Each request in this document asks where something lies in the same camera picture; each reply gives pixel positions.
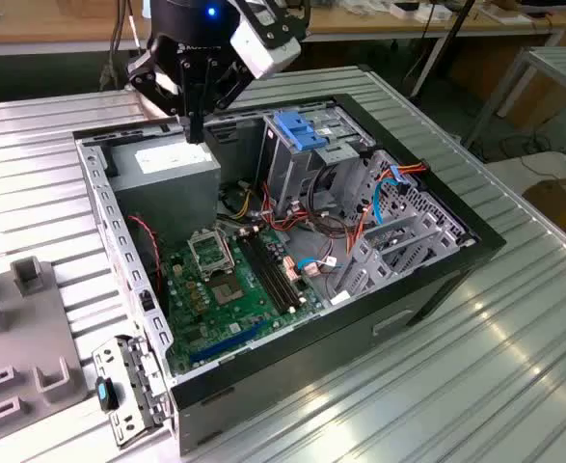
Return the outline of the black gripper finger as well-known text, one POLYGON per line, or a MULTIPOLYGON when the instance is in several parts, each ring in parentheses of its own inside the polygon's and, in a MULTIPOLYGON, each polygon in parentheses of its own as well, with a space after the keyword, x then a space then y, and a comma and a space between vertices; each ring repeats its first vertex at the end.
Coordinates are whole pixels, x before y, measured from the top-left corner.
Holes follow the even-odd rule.
POLYGON ((195 142, 195 118, 186 110, 182 90, 160 69, 149 51, 128 63, 127 76, 131 86, 150 106, 176 118, 183 128, 187 143, 195 142))
POLYGON ((228 108, 253 80, 254 76, 241 60, 233 60, 228 64, 208 61, 198 109, 195 111, 196 143, 204 139, 205 118, 228 108))

